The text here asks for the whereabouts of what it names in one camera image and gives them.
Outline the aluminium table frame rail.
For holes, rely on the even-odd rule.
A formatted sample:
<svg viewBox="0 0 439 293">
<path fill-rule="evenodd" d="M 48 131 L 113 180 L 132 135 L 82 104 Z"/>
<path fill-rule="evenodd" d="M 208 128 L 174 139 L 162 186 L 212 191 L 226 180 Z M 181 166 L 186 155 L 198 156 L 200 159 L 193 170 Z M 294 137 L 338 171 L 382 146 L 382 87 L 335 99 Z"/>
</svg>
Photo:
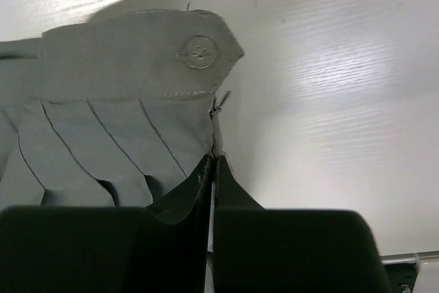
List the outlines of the aluminium table frame rail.
<svg viewBox="0 0 439 293">
<path fill-rule="evenodd" d="M 386 255 L 381 258 L 391 292 L 438 293 L 438 251 Z"/>
</svg>

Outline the grey pleated skirt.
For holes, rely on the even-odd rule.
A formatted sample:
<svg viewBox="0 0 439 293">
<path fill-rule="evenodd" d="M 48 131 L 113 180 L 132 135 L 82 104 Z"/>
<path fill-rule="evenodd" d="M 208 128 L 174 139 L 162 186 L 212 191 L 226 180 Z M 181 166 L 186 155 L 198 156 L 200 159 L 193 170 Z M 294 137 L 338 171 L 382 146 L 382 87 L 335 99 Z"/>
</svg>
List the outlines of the grey pleated skirt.
<svg viewBox="0 0 439 293">
<path fill-rule="evenodd" d="M 146 207 L 222 152 L 244 56 L 209 11 L 148 10 L 1 45 L 1 208 Z"/>
</svg>

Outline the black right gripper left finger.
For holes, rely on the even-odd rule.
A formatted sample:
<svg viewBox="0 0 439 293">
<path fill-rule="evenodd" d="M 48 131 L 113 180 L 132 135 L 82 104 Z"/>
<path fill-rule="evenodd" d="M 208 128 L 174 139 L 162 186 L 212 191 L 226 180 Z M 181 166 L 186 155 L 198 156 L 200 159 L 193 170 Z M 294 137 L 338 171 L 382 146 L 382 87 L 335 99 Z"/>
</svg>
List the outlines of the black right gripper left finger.
<svg viewBox="0 0 439 293">
<path fill-rule="evenodd" d="M 1 212 L 2 292 L 203 292 L 211 157 L 148 207 Z"/>
</svg>

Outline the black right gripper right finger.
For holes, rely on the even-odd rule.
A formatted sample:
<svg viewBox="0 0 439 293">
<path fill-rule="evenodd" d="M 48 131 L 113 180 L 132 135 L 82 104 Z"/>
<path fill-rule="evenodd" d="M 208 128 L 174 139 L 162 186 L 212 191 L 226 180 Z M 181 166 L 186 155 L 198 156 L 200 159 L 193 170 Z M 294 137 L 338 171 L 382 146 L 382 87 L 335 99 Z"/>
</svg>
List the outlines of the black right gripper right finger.
<svg viewBox="0 0 439 293">
<path fill-rule="evenodd" d="M 373 234 L 354 211 L 265 209 L 217 160 L 216 292 L 389 292 Z"/>
</svg>

